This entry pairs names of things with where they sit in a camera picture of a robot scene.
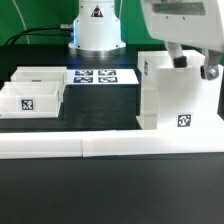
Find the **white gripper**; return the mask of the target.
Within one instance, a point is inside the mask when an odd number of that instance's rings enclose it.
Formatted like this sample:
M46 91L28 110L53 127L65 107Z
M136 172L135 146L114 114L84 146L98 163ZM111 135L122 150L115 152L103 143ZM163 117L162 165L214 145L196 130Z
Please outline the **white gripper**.
M150 36L168 41L165 48L175 68L187 66L183 44L205 48L202 79L219 76L220 52L224 52L224 0L141 0L141 6Z

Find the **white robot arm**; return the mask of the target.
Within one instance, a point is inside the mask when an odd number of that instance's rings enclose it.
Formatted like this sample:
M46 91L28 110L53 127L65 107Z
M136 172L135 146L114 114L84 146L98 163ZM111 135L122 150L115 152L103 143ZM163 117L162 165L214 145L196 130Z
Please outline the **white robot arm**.
M70 51L86 57L108 57L126 47L115 0L79 0L79 14L72 24ZM165 43L173 65L185 67L184 45L203 50L201 77L219 76L224 54L224 0L140 0L149 35Z

